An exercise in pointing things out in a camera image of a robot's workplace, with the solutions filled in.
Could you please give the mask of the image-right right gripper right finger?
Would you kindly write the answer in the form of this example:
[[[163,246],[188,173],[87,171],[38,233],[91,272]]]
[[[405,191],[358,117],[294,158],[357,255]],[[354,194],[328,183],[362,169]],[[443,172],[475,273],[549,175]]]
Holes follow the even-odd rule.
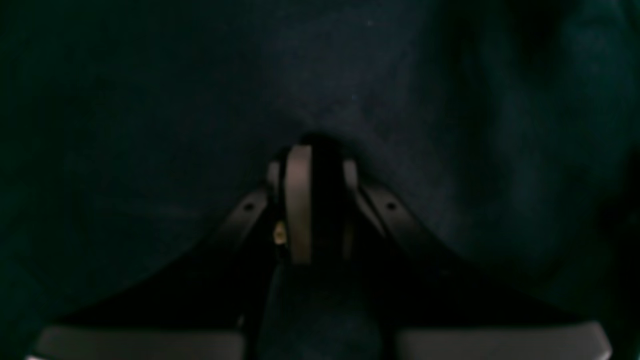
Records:
[[[366,266],[392,360],[608,360],[601,324],[579,319],[456,255],[380,183],[343,162],[358,210],[354,255]]]

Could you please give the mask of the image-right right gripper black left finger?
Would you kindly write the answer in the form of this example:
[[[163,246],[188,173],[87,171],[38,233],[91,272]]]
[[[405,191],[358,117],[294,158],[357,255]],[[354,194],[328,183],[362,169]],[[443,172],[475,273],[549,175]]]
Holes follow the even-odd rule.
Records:
[[[279,260],[313,262],[311,145],[153,276],[42,331],[31,360],[245,360]]]

